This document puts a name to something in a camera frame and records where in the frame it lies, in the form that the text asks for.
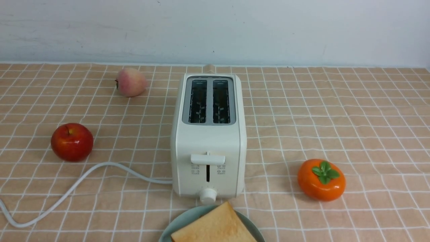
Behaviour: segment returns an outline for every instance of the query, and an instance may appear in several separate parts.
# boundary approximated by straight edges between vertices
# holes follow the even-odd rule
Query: white toaster
[[[245,185],[242,85],[233,74],[185,74],[170,140],[173,189],[203,204],[240,195]]]

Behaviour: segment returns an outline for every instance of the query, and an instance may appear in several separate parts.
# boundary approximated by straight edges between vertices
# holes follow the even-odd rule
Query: persimmon
[[[342,171],[322,159],[303,162],[297,174],[297,181],[307,196],[324,202],[338,199],[346,187],[346,179]]]

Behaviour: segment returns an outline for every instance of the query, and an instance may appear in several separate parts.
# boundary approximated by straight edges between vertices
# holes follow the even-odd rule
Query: wall
[[[0,61],[430,66],[429,0],[2,0]]]

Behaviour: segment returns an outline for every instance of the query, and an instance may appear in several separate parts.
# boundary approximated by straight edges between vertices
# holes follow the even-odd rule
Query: power cord
[[[24,228],[24,227],[28,227],[30,225],[33,225],[35,223],[37,223],[38,221],[40,221],[41,219],[43,219],[44,217],[46,217],[46,215],[48,215],[50,212],[52,212],[54,209],[56,209],[66,198],[67,196],[70,195],[70,193],[73,192],[73,190],[75,190],[75,188],[91,173],[93,172],[95,169],[100,168],[102,166],[116,166],[118,168],[121,168],[131,174],[133,174],[135,177],[140,178],[142,180],[145,180],[147,182],[151,182],[151,183],[157,183],[157,184],[172,184],[172,180],[157,180],[154,178],[149,178],[149,177],[145,177],[135,171],[133,171],[132,169],[122,165],[122,164],[118,164],[115,162],[103,162],[100,164],[97,164],[93,167],[91,167],[89,170],[87,170],[84,175],[82,175],[78,181],[75,182],[75,184],[73,184],[73,186],[54,204],[52,205],[48,210],[46,210],[44,213],[42,213],[39,217],[33,219],[30,222],[26,222],[26,223],[17,223],[15,220],[13,220],[12,216],[10,215],[9,211],[7,211],[6,206],[4,205],[3,201],[0,199],[0,208],[4,214],[4,216],[6,217],[7,221],[10,223],[10,225],[16,227],[16,228]]]

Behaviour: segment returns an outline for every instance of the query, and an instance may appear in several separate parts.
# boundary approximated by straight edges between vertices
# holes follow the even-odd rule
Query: plate
[[[172,233],[196,221],[197,219],[200,218],[200,216],[203,216],[209,213],[210,211],[212,211],[212,209],[216,207],[217,205],[199,206],[183,212],[181,215],[177,216],[166,227],[164,232],[161,234],[161,237],[158,240],[158,242],[172,242],[172,239],[170,238]],[[235,212],[237,216],[239,216],[240,220],[245,225],[245,227],[248,229],[248,231],[257,240],[257,242],[265,242],[263,235],[260,233],[258,228],[254,225],[254,223],[252,223],[251,220],[249,220],[245,215],[241,214],[240,212],[236,210]]]

